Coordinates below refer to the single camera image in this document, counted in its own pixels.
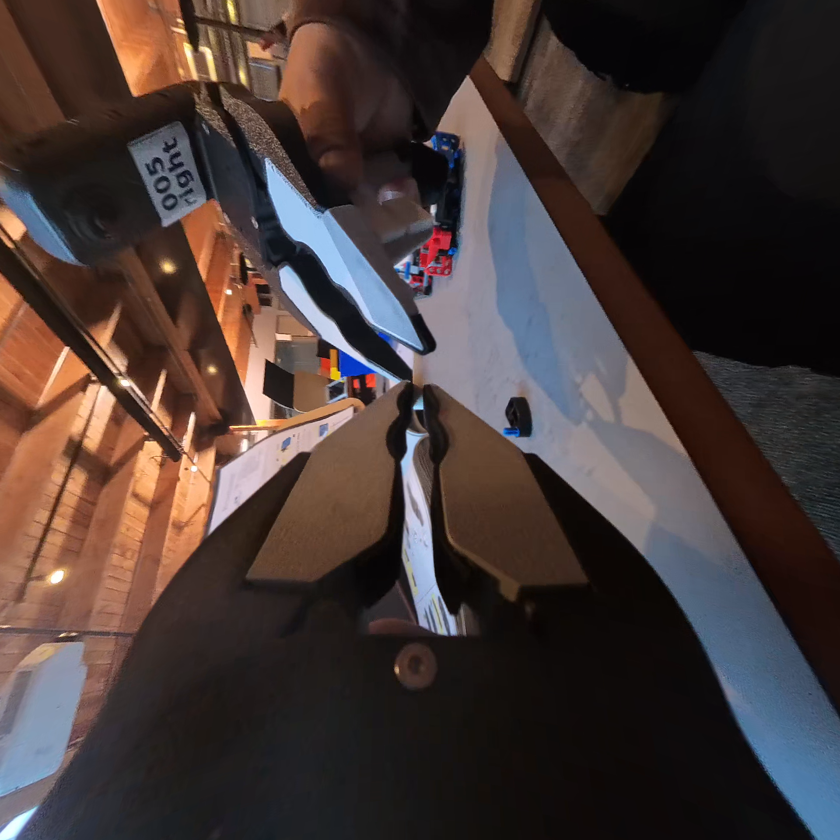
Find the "person's right hand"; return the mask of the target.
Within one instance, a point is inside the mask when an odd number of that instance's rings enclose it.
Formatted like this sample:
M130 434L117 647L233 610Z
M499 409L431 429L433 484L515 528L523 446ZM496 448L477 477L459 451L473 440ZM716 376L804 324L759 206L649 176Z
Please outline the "person's right hand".
M280 100L324 179L354 203L398 197L420 203L399 161L379 169L367 164L412 138L414 109L402 83L366 45L328 24L300 26L290 40Z

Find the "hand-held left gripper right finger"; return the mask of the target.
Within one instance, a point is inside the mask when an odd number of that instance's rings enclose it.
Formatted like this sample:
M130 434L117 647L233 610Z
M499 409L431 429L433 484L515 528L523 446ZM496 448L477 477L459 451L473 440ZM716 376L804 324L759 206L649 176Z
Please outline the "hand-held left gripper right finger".
M432 536L446 603L483 591L516 602L524 592L589 584L522 451L437 385L423 388L433 467Z

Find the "person's right forearm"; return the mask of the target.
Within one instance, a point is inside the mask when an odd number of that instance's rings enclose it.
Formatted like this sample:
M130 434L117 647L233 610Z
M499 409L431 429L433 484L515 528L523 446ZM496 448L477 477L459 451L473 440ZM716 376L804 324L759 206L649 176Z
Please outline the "person's right forearm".
M413 107L413 138L427 140L490 41L492 1L290 2L282 37L305 25L352 36L400 81Z

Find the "open instruction booklet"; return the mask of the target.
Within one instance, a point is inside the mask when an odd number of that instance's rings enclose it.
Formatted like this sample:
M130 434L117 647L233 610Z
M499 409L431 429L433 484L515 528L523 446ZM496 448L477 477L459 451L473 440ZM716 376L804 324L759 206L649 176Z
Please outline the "open instruction booklet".
M434 465L428 435L417 421L406 432L402 481L405 502L402 561L417 622L433 634L465 636L464 614L449 611L437 583L431 519Z

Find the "red white toy car model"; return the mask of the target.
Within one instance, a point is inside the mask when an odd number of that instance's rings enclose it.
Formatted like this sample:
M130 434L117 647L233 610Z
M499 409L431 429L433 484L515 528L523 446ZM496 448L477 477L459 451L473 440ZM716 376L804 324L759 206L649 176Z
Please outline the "red white toy car model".
M459 229L464 193L465 151L457 134L436 131L428 154L413 150L413 172L429 198L434 229L429 240L395 266L415 298L429 297L434 282L452 275L459 251Z

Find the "person's black pants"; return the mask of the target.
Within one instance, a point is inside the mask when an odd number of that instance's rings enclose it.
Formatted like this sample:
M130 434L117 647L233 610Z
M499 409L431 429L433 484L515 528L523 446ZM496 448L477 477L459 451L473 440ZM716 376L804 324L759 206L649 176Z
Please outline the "person's black pants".
M619 88L677 94L605 225L693 351L839 370L839 2L544 2Z

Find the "grey desk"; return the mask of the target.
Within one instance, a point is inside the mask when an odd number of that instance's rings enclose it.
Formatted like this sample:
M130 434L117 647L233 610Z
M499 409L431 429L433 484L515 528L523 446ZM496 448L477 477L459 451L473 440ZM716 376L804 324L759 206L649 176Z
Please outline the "grey desk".
M838 714L751 559L592 289L581 238L607 278L635 280L585 199L496 74L480 62L438 127L465 145L454 275L420 310L437 350L415 375L494 427L528 400L534 453L641 551L710 655L725 697L815 838L838 838Z

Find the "printed instruction sheet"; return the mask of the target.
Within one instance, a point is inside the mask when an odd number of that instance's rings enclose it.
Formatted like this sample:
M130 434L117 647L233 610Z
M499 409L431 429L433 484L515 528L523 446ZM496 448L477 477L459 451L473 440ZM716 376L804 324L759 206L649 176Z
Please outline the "printed instruction sheet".
M216 468L204 535L209 536L295 457L310 453L363 410L361 400L346 397L291 418L233 427L234 436L243 438L247 447Z

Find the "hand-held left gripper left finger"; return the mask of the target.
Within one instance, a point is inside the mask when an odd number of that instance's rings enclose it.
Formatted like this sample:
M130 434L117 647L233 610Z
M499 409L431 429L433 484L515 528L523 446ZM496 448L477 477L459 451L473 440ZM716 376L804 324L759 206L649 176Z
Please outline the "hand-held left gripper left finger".
M413 404L413 383L395 385L311 451L247 572L249 583L309 589L351 569L372 594L392 587Z

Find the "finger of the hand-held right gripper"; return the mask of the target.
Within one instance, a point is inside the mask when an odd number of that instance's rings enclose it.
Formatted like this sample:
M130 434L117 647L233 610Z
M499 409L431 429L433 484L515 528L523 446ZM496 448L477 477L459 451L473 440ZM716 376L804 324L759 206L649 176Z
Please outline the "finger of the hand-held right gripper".
M394 382L411 381L411 366L364 319L321 268L284 265L280 288L312 330L336 350Z
M310 178L320 196L290 161L266 158L265 172L268 198L285 236L279 269L321 268L379 335L419 354L434 352L434 336L395 271L431 235L430 215L404 197L384 205L353 203L330 191L317 166Z

